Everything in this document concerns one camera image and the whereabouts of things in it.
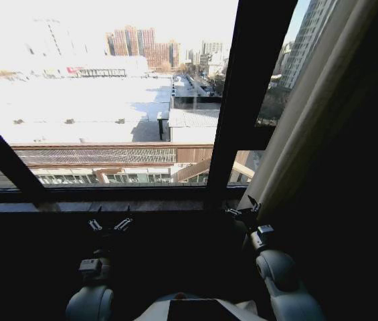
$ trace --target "brown building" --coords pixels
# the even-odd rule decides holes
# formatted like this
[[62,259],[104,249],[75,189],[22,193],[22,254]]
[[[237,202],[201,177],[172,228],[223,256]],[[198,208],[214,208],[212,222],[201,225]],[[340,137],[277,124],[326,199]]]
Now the brown building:
[[149,68],[157,68],[163,62],[169,62],[169,44],[155,43],[145,48],[145,57]]
[[124,33],[126,36],[126,45],[128,47],[129,56],[139,56],[140,52],[138,50],[138,33],[136,27],[127,25],[124,28]]
[[114,30],[114,51],[117,56],[128,56],[125,30]]
[[170,63],[172,68],[179,65],[179,43],[156,43],[154,28],[138,30],[127,25],[123,30],[115,30],[113,38],[117,56],[144,56],[152,69],[160,67],[164,62]]

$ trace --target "sky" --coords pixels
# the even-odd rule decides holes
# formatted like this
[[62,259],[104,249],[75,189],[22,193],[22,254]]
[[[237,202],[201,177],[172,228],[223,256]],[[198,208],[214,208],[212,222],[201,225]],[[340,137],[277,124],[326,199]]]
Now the sky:
[[[284,43],[294,40],[310,0],[299,0]],[[77,37],[101,46],[107,31],[154,27],[157,42],[171,39],[200,49],[203,39],[229,47],[238,0],[0,0],[0,54],[26,53],[33,19],[57,19]]]

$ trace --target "beige curtain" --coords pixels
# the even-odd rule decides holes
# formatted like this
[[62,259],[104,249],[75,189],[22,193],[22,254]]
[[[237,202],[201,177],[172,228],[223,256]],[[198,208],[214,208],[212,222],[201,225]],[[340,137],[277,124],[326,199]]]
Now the beige curtain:
[[378,0],[337,1],[239,209],[251,206],[250,195],[262,204],[259,219],[273,213],[300,186],[318,148],[339,131],[351,107],[336,109],[330,98],[377,10]]

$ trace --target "high-rise building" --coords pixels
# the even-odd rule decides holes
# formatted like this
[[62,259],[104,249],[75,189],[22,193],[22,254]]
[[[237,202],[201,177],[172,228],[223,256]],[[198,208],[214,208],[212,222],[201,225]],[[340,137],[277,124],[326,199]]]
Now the high-rise building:
[[335,6],[336,0],[311,0],[284,67],[280,84],[293,88]]
[[278,59],[276,60],[274,75],[279,75],[284,71],[284,67],[287,63],[288,56],[290,55],[293,44],[294,42],[290,41],[282,46],[280,54],[278,55]]
[[187,50],[186,51],[186,60],[189,60],[192,64],[194,64],[195,62],[193,61],[193,50],[190,49],[190,50]]
[[106,54],[108,56],[116,55],[116,52],[114,50],[114,34],[112,32],[106,33]]
[[174,40],[169,42],[169,63],[172,68],[179,66],[179,52],[180,44],[176,43]]
[[217,52],[223,51],[222,42],[205,42],[202,41],[201,53],[203,55],[216,54]]
[[199,65],[201,63],[201,53],[195,52],[193,54],[193,65]]
[[117,56],[129,56],[125,30],[114,30],[114,51]]
[[171,67],[177,67],[182,60],[180,57],[180,44],[156,43],[155,29],[137,29],[127,25],[123,30],[114,30],[114,52],[117,56],[144,56],[149,68],[160,67],[164,62]]
[[128,47],[128,55],[139,56],[140,52],[138,50],[138,33],[136,27],[127,25],[124,28],[124,34],[126,37],[126,45]]
[[145,57],[149,68],[160,67],[164,62],[169,63],[169,44],[155,43],[146,47]]
[[69,30],[54,19],[34,19],[33,39],[26,47],[33,55],[70,56],[77,54]]

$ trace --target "window frame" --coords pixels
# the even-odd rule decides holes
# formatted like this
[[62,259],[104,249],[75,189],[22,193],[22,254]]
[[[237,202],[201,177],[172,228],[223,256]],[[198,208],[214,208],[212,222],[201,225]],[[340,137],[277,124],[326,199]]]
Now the window frame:
[[[274,126],[256,127],[256,120],[276,60],[282,48],[297,0],[240,0],[233,29],[217,132],[207,184],[155,183],[154,186],[118,186],[102,183],[44,187],[0,136],[0,171],[17,189],[0,189],[0,202],[87,201],[119,199],[205,199],[208,202],[240,198],[245,185],[229,184],[238,150],[265,150]],[[258,61],[246,59],[252,52],[252,22],[268,50]],[[246,105],[241,113],[240,104]]]

